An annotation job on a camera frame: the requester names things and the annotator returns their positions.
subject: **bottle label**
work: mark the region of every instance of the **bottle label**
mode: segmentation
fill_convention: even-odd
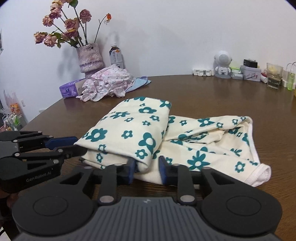
[[[123,61],[121,51],[119,49],[113,50],[110,54],[111,64],[116,64],[119,68],[123,69]]]

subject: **green bottle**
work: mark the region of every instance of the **green bottle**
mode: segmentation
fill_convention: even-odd
[[[293,90],[294,80],[295,80],[295,74],[289,72],[288,77],[287,77],[287,89],[288,90],[291,90],[291,91]]]

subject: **wooden table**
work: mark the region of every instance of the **wooden table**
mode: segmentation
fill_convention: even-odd
[[[272,168],[270,181],[258,188],[276,197],[282,205],[283,216],[276,234],[284,241],[295,240],[296,98],[293,93],[285,88],[271,89],[262,82],[215,77],[178,75],[149,79],[152,83],[127,93],[125,98],[106,97],[99,102],[61,99],[24,130],[42,131],[55,137],[81,137],[119,102],[137,96],[169,100],[171,115],[191,118],[250,116],[254,121],[253,138],[260,161]],[[79,164],[77,158],[66,160],[62,174]],[[119,187],[122,196],[166,196],[175,191],[174,187],[139,180],[130,187]]]

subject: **purple vase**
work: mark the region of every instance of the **purple vase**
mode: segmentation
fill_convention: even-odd
[[[89,78],[103,68],[103,59],[97,43],[77,48],[80,72]]]

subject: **cream fabric with teal flowers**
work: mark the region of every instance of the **cream fabric with teal flowers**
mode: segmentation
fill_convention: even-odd
[[[269,180],[271,169],[259,161],[250,117],[192,119],[169,116],[170,108],[169,101],[145,97],[121,102],[76,142],[89,149],[84,162],[104,169],[133,157],[135,178],[158,184],[159,156],[193,171],[211,167],[252,186]]]

